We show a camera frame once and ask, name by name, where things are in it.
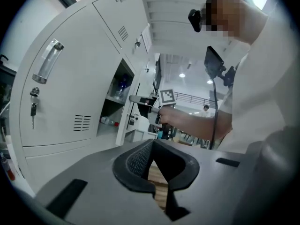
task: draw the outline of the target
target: black slot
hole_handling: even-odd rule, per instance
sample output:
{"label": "black slot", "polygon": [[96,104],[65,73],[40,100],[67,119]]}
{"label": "black slot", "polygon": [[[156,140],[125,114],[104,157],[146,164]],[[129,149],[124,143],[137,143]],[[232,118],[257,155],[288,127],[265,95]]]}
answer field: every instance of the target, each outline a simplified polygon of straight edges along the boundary
{"label": "black slot", "polygon": [[64,218],[87,184],[86,181],[74,179],[52,200],[47,210]]}
{"label": "black slot", "polygon": [[218,158],[216,160],[217,163],[221,163],[221,164],[224,164],[224,165],[228,165],[228,166],[231,166],[231,167],[238,167],[240,165],[240,162],[238,161],[234,161],[234,160],[230,160],[230,159],[226,159],[226,158]]}

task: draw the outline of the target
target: white lab coat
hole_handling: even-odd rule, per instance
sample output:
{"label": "white lab coat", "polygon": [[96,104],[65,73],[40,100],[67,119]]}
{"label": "white lab coat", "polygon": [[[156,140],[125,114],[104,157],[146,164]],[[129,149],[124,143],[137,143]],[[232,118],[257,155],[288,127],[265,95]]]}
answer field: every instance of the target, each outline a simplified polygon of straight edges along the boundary
{"label": "white lab coat", "polygon": [[299,43],[290,19],[268,18],[237,69],[220,110],[232,113],[232,131],[218,150],[245,153],[249,144],[299,123]]}
{"label": "white lab coat", "polygon": [[199,116],[204,117],[204,118],[208,118],[210,116],[210,112],[201,110],[200,113],[199,113]]}

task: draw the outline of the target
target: monitor screen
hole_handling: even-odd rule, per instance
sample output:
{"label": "monitor screen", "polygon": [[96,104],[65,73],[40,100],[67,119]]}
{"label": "monitor screen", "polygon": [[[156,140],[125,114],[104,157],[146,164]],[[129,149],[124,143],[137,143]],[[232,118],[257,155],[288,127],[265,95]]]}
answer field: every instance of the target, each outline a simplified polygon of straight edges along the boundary
{"label": "monitor screen", "polygon": [[206,67],[206,72],[211,79],[214,79],[218,75],[223,64],[224,61],[221,59],[219,54],[211,46],[208,46],[204,65]]}

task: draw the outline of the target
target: key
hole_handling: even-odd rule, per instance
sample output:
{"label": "key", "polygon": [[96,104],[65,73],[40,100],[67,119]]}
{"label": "key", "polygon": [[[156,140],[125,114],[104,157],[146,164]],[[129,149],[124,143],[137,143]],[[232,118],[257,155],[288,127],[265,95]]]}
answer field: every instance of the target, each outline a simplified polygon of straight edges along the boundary
{"label": "key", "polygon": [[34,129],[34,117],[37,114],[37,104],[33,103],[31,105],[30,116],[32,117],[32,129]]}

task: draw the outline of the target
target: water bottle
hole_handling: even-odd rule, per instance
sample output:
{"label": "water bottle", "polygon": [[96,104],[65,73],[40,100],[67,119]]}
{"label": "water bottle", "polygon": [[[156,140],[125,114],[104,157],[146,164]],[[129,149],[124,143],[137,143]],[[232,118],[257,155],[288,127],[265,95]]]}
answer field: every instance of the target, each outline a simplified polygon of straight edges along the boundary
{"label": "water bottle", "polygon": [[118,88],[115,92],[115,99],[118,99],[120,101],[123,101],[123,93],[124,93],[124,89],[127,87],[127,83],[128,83],[128,75],[127,74],[124,74],[122,76],[122,79],[119,81],[119,84],[118,84]]}

